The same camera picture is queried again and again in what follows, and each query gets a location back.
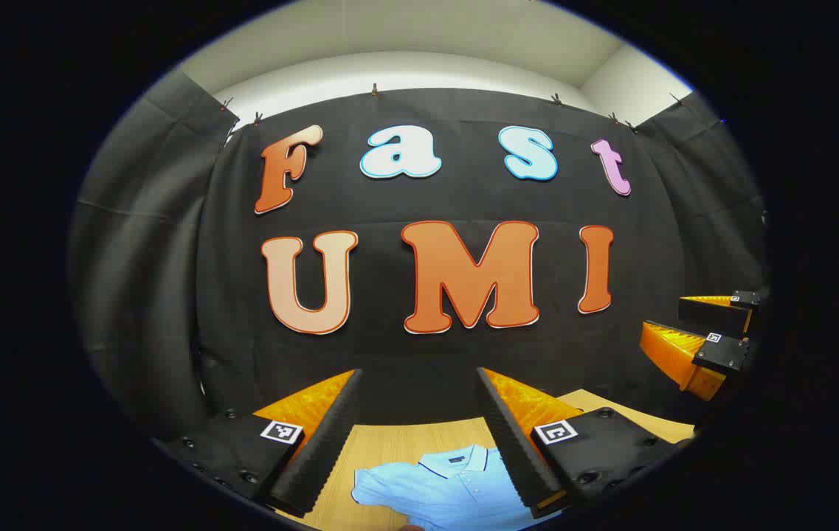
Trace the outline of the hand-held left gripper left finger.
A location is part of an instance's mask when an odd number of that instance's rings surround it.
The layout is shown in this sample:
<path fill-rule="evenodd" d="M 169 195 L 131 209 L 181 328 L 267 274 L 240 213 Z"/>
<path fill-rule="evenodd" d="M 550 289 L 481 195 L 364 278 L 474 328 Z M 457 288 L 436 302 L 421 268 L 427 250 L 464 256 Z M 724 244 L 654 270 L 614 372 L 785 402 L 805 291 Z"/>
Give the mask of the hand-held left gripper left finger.
<path fill-rule="evenodd" d="M 157 447 L 240 499 L 303 517 L 314 510 L 357 420 L 352 369 L 254 410 L 227 408 Z"/>

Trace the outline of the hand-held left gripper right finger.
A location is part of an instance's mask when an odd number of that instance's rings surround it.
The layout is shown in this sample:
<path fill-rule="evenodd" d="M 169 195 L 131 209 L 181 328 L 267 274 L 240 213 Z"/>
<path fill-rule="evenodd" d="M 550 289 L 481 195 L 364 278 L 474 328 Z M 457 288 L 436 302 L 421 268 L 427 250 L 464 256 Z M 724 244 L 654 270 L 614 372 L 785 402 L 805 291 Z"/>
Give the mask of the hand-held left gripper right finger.
<path fill-rule="evenodd" d="M 659 437 L 615 408 L 582 410 L 486 367 L 476 374 L 480 413 L 535 518 L 591 510 L 688 445 L 686 438 Z"/>

